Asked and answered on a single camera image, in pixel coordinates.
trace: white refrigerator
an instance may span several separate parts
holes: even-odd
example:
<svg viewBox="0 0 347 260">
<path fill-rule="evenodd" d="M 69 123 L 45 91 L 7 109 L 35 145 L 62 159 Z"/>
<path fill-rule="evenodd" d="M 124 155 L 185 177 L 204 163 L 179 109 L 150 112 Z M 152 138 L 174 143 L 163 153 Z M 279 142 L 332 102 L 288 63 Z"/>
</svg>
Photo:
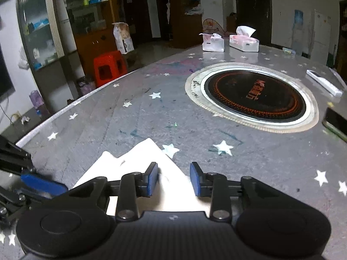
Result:
<svg viewBox="0 0 347 260">
<path fill-rule="evenodd" d="M 331 33 L 330 17 L 315 10 L 312 22 L 310 59 L 327 65 Z"/>
</svg>

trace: blue gripper pad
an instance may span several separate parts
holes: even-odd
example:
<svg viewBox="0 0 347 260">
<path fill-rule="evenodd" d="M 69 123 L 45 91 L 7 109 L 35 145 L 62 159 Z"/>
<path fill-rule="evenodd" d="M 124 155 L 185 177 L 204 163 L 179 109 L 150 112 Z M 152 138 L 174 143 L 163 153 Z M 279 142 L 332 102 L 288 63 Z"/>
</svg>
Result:
<svg viewBox="0 0 347 260">
<path fill-rule="evenodd" d="M 20 179 L 28 187 L 40 192 L 47 192 L 51 195 L 60 195 L 69 191 L 66 185 L 43 179 L 38 175 L 22 174 Z"/>
<path fill-rule="evenodd" d="M 198 175 L 198 173 L 197 173 L 197 171 L 196 171 L 196 169 L 192 163 L 190 164 L 190 182 L 193 186 L 195 195 L 197 197 L 199 197 L 200 193 L 201 193 L 199 175 Z"/>
<path fill-rule="evenodd" d="M 149 197 L 151 197 L 154 192 L 155 186 L 157 184 L 157 180 L 158 180 L 158 165 L 156 164 L 153 167 L 152 172 L 149 174 L 149 177 L 148 177 L 147 193 Z"/>
</svg>

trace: dark door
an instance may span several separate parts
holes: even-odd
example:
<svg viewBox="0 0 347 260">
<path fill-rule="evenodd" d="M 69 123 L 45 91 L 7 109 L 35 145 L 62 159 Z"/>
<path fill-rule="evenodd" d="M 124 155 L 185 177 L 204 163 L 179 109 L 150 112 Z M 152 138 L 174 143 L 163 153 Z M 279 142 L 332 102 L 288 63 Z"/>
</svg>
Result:
<svg viewBox="0 0 347 260">
<path fill-rule="evenodd" d="M 168 23 L 166 4 L 169 0 L 157 0 L 158 18 L 160 26 L 160 36 L 163 40 L 169 40 L 169 34 L 171 33 L 171 26 Z"/>
<path fill-rule="evenodd" d="M 340 35 L 334 66 L 342 79 L 347 81 L 347 0 L 340 2 Z"/>
<path fill-rule="evenodd" d="M 237 26 L 256 29 L 252 37 L 262 45 L 271 44 L 272 0 L 236 0 Z"/>
<path fill-rule="evenodd" d="M 129 25 L 134 45 L 152 40 L 147 0 L 123 0 L 125 21 Z"/>
</svg>

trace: glass door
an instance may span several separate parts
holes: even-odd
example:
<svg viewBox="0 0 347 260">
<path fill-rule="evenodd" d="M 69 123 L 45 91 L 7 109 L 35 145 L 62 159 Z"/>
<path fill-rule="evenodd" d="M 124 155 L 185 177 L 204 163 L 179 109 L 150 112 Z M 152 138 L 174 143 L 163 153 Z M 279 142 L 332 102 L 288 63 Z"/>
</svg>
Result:
<svg viewBox="0 0 347 260">
<path fill-rule="evenodd" d="M 35 71 L 58 59 L 46 0 L 18 0 L 18 24 L 28 61 Z"/>
<path fill-rule="evenodd" d="M 109 0 L 64 0 L 74 37 L 112 29 Z"/>
</svg>

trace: tissue box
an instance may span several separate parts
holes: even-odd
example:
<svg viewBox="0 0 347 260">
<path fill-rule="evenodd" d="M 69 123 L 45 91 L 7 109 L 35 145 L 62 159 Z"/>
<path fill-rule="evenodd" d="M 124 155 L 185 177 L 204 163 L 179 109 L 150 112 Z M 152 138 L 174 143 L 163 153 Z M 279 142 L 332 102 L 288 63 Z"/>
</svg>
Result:
<svg viewBox="0 0 347 260">
<path fill-rule="evenodd" d="M 259 40 L 242 35 L 230 35 L 229 45 L 244 52 L 259 52 Z"/>
<path fill-rule="evenodd" d="M 207 52 L 224 52 L 224 39 L 217 33 L 212 35 L 200 33 L 204 42 L 202 43 L 202 50 Z"/>
</svg>

